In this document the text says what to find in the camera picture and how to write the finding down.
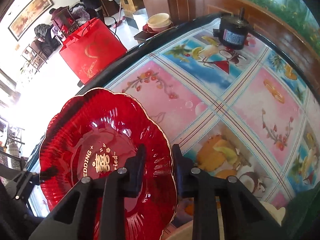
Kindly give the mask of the red scalloped wedding plate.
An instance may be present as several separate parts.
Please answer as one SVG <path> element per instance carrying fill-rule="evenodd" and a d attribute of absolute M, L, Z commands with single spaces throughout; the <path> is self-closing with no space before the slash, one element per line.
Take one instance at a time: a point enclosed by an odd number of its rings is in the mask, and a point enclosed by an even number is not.
<path fill-rule="evenodd" d="M 40 148 L 41 190 L 50 210 L 83 177 L 124 167 L 144 145 L 138 196 L 125 199 L 127 239 L 160 239 L 177 206 L 173 159 L 161 128 L 133 97 L 94 88 L 71 98 L 50 121 Z"/>

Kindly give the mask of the cream stacked bowls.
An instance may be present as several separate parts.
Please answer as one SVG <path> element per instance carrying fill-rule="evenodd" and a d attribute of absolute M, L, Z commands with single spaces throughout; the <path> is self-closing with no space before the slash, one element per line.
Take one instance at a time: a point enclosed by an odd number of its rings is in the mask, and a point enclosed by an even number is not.
<path fill-rule="evenodd" d="M 164 30 L 169 29 L 169 27 L 172 24 L 172 21 L 170 19 L 170 15 L 167 13 L 159 13 L 159 14 L 155 14 L 153 16 L 151 16 L 148 19 L 148 27 L 156 32 L 156 33 L 160 33 Z"/>

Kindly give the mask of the cream scalloped plate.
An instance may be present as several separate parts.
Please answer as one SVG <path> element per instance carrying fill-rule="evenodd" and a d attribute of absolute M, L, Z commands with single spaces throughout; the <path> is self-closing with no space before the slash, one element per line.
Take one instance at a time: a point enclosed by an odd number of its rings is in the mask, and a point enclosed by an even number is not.
<path fill-rule="evenodd" d="M 260 203 L 264 206 L 264 208 L 269 212 L 269 214 L 278 222 L 278 224 L 281 226 L 282 221 L 284 219 L 286 209 L 285 207 L 281 207 L 277 209 L 274 205 L 260 201 Z"/>

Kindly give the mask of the dark green plate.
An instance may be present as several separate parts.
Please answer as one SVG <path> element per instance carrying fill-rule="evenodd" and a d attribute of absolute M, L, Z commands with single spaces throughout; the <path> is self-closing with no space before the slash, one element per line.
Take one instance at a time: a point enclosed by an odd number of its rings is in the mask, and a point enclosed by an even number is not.
<path fill-rule="evenodd" d="M 319 240 L 319 183 L 308 191 L 298 193 L 286 207 L 282 228 L 287 239 Z"/>

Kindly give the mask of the colourful patterned tablecloth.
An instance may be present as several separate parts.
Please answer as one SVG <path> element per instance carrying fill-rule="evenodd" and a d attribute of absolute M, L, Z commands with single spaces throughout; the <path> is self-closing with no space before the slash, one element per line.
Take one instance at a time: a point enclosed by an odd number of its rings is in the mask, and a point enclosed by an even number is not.
<path fill-rule="evenodd" d="M 76 96 L 103 88 L 135 98 L 171 152 L 177 144 L 211 176 L 235 176 L 259 202 L 286 208 L 319 183 L 319 101 L 260 36 L 247 35 L 241 50 L 225 47 L 213 35 L 220 20 L 199 18 L 155 36 Z M 160 239 L 192 239 L 193 214 L 193 198 L 177 193 Z"/>

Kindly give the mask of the red gift bag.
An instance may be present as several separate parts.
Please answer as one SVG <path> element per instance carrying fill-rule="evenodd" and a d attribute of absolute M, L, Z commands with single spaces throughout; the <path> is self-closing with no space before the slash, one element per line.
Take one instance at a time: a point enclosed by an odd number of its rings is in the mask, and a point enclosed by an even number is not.
<path fill-rule="evenodd" d="M 103 22 L 94 18 L 71 33 L 59 51 L 82 83 L 127 53 L 127 49 Z"/>

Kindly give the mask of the black electric motor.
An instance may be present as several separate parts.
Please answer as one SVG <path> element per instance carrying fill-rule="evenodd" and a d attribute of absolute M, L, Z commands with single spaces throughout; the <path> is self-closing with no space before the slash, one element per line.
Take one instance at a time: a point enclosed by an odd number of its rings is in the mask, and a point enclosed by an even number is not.
<path fill-rule="evenodd" d="M 247 35 L 253 30 L 244 15 L 244 8 L 240 9 L 239 15 L 222 15 L 219 28 L 213 29 L 214 37 L 217 37 L 225 47 L 234 50 L 244 48 Z"/>

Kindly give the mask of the wooden cabinet counter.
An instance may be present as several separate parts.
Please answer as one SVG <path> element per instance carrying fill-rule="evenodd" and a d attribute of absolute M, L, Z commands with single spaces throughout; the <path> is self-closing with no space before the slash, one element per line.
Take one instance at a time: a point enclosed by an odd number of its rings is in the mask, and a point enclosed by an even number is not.
<path fill-rule="evenodd" d="M 280 17 L 271 12 L 272 3 L 259 6 L 247 0 L 142 0 L 149 16 L 168 13 L 175 23 L 192 21 L 198 17 L 225 13 L 240 14 L 245 10 L 245 19 L 254 30 L 285 53 L 302 72 L 315 91 L 319 91 L 319 42 L 318 31 L 310 24 L 302 27 L 307 37 L 298 32 Z"/>

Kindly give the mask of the framed wall painting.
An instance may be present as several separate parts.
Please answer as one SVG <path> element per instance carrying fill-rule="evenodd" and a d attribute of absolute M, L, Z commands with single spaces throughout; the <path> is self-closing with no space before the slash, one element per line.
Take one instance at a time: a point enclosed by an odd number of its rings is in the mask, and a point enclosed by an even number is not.
<path fill-rule="evenodd" d="M 19 41 L 30 26 L 52 5 L 52 0 L 32 0 L 15 17 L 8 29 L 16 41 Z"/>

